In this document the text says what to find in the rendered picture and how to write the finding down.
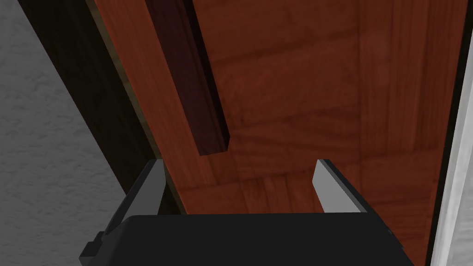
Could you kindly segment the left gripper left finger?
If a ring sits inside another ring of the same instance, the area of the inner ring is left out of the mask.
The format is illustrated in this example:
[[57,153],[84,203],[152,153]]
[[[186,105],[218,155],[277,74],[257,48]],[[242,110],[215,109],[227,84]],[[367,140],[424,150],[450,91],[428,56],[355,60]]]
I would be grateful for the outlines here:
[[158,214],[165,186],[163,160],[148,161],[107,225],[105,235],[130,216]]

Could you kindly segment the red-brown wooden cupboard door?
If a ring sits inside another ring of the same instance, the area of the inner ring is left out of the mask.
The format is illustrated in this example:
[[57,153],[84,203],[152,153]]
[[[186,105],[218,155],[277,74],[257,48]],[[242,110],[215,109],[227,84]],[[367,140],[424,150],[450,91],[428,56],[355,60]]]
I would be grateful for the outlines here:
[[330,159],[426,266],[468,0],[193,0],[230,131],[200,156],[146,0],[94,0],[188,214],[319,212]]

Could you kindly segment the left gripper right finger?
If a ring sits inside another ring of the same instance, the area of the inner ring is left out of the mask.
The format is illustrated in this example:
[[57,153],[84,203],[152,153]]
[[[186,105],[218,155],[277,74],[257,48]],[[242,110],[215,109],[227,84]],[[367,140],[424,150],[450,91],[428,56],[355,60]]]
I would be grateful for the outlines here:
[[312,184],[324,213],[366,212],[351,184],[336,173],[329,160],[317,160]]

